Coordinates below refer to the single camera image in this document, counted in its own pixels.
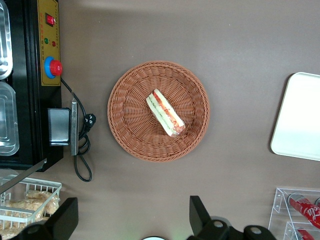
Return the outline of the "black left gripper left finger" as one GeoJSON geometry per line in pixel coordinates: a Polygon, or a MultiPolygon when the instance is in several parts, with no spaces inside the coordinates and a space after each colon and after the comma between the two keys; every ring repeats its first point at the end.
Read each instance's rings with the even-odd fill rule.
{"type": "Polygon", "coordinates": [[[68,240],[79,223],[78,199],[67,198],[45,222],[24,228],[16,240],[68,240]]]}

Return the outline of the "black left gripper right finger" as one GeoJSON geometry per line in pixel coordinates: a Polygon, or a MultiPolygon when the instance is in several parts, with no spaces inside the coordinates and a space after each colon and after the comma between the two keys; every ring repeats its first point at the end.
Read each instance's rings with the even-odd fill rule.
{"type": "Polygon", "coordinates": [[[244,234],[221,216],[210,216],[197,195],[189,198],[189,223],[193,232],[188,240],[243,240],[244,234]]]}

